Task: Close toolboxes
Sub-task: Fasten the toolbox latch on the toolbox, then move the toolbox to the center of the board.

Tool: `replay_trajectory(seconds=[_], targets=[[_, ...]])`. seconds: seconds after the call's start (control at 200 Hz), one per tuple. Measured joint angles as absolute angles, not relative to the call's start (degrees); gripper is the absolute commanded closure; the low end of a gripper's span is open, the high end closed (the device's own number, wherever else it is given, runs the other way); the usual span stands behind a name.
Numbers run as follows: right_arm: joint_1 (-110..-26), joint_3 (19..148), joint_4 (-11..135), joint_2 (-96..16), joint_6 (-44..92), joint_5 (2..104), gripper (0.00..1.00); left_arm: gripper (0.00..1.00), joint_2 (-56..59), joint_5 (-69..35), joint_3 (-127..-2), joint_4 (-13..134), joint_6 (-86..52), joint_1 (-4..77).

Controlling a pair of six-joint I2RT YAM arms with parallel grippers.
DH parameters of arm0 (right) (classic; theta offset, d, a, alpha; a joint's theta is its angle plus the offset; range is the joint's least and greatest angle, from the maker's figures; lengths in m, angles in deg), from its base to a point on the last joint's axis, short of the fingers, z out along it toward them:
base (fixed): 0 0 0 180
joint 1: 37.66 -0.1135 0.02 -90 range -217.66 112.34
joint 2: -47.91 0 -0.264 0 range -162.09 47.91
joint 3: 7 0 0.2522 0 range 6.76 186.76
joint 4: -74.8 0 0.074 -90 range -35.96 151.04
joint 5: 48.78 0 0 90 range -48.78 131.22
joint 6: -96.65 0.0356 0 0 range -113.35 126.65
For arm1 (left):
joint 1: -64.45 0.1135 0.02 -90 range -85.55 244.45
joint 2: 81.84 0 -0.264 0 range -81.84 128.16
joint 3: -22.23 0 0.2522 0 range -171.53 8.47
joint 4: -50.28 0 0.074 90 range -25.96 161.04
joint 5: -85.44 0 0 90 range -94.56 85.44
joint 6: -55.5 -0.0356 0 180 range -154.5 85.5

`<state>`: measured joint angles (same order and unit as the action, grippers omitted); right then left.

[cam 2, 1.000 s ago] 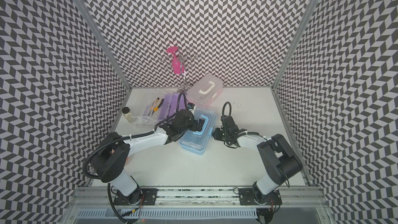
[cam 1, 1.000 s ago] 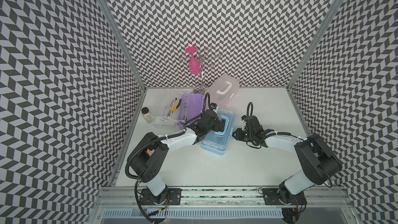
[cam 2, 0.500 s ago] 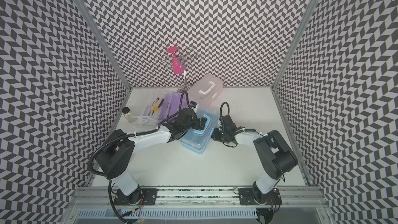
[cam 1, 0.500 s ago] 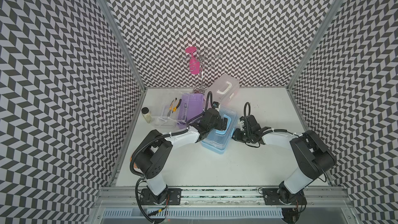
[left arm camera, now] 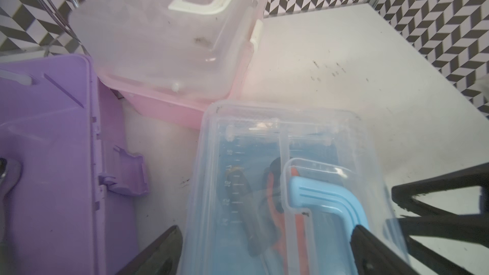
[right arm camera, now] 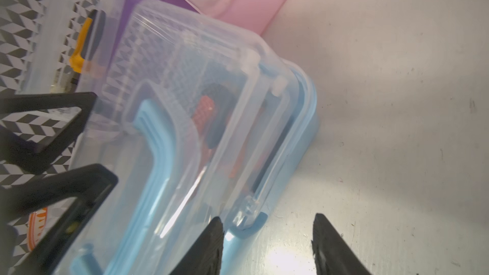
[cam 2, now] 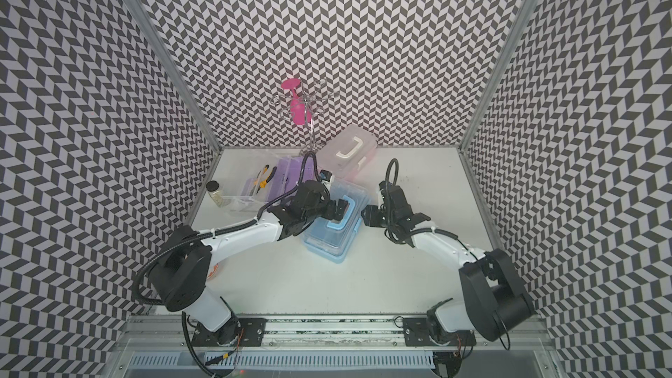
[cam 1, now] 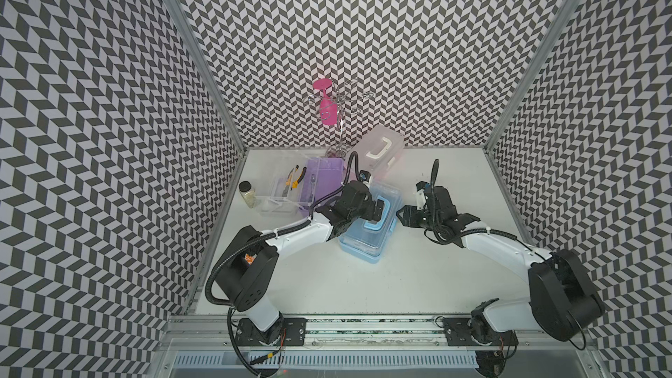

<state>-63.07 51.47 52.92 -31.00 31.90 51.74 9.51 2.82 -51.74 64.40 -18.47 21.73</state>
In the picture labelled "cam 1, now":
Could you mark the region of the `pink toolbox clear lid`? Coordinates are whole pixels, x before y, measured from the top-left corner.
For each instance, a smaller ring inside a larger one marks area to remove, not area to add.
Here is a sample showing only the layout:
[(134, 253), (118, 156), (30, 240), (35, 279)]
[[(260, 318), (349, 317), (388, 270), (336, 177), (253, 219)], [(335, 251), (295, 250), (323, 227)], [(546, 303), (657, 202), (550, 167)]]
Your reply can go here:
[(346, 154), (356, 152), (359, 168), (369, 172), (374, 180), (382, 180), (404, 152), (404, 136), (381, 124), (374, 126)]

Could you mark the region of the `blue toolbox clear lid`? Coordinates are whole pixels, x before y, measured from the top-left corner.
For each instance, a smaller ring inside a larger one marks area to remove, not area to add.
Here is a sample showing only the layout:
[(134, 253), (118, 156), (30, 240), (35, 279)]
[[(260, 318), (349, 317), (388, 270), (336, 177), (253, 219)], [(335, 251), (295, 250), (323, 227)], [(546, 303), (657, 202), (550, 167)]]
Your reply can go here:
[(403, 199), (398, 189), (384, 183), (373, 184), (370, 191), (375, 201), (383, 202), (381, 220), (357, 220), (339, 237), (339, 246), (349, 255), (377, 264), (397, 226), (397, 211), (402, 208)]

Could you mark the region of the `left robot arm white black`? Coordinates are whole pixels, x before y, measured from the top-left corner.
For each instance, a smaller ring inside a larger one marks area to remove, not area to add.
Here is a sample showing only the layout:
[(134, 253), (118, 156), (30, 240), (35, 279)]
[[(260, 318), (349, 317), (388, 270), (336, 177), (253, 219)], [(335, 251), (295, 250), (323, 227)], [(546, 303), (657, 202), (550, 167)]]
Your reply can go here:
[(299, 222), (267, 231), (243, 227), (213, 264), (203, 295), (241, 313), (262, 344), (272, 344), (285, 328), (283, 314), (266, 296), (278, 262), (344, 235), (358, 220), (379, 222), (384, 208), (365, 183), (353, 180), (313, 202)]

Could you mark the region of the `purple toolbox clear lid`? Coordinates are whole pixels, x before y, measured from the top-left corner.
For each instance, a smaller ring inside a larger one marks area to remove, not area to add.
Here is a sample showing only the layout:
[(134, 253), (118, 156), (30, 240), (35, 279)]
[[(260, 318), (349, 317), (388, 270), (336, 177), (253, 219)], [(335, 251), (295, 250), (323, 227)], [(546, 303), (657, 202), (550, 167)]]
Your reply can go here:
[[(282, 193), (290, 170), (306, 167), (306, 175), (287, 197)], [(314, 201), (342, 185), (346, 162), (316, 150), (255, 150), (246, 163), (247, 179), (257, 192), (255, 210), (263, 215), (306, 215)]]

